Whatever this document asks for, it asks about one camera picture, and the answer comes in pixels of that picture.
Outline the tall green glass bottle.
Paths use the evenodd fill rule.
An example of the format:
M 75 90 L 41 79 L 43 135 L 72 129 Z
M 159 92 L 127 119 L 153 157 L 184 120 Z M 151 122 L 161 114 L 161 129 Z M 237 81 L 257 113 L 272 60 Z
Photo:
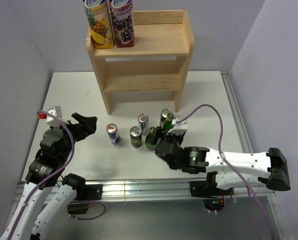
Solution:
M 173 128 L 173 119 L 175 118 L 173 113 L 168 113 L 166 116 L 166 119 L 164 120 L 163 124 L 162 124 L 162 128 L 164 130 L 170 130 Z

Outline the small round green bottle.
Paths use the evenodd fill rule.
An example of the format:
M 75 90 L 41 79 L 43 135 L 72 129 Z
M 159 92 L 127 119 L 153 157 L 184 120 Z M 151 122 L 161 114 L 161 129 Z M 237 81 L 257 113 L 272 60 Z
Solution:
M 147 150 L 149 151 L 154 151 L 156 148 L 156 145 L 153 145 L 153 136 L 154 136 L 154 131 L 155 131 L 156 127 L 152 126 L 149 129 L 149 134 L 147 135 L 146 139 L 145 139 L 145 146 L 147 148 Z

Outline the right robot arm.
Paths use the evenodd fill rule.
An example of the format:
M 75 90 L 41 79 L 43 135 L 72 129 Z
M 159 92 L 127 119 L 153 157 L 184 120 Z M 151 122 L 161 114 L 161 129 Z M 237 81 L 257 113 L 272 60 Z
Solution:
M 192 196 L 229 195 L 235 187 L 264 185 L 272 191 L 291 190 L 287 159 L 279 148 L 260 153 L 223 152 L 199 146 L 181 147 L 186 131 L 164 130 L 153 133 L 152 144 L 157 157 L 172 170 L 184 173 L 205 173 L 200 186 L 191 186 Z

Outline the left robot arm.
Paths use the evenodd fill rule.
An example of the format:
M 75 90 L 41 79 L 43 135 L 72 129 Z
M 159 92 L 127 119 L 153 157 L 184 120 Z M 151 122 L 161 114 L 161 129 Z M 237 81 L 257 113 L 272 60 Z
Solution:
M 71 116 L 77 121 L 62 120 L 58 107 L 39 110 L 39 119 L 49 125 L 40 141 L 40 148 L 30 164 L 20 202 L 9 222 L 2 240 L 42 240 L 57 215 L 74 200 L 85 202 L 88 198 L 86 180 L 76 174 L 66 175 L 58 186 L 55 197 L 44 206 L 46 198 L 58 184 L 75 153 L 76 142 L 93 135 L 97 117 L 78 113 Z

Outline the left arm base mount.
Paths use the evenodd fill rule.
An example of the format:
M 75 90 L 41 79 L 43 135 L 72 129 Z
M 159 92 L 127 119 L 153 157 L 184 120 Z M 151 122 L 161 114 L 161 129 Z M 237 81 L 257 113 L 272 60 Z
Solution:
M 75 201 L 99 201 L 102 198 L 102 184 L 87 184 L 85 190 L 80 193 Z M 70 215 L 84 215 L 90 208 L 91 203 L 70 203 L 67 206 L 67 212 Z

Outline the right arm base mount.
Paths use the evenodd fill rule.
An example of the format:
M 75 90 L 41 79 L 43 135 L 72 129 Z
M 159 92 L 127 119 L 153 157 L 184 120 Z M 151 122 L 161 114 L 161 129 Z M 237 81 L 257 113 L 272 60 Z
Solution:
M 225 197 L 229 196 L 231 200 L 234 194 L 233 188 L 223 190 L 215 186 L 207 187 L 205 180 L 190 181 L 189 186 L 191 197 L 202 198 L 204 207 L 211 212 L 223 210 L 226 206 Z

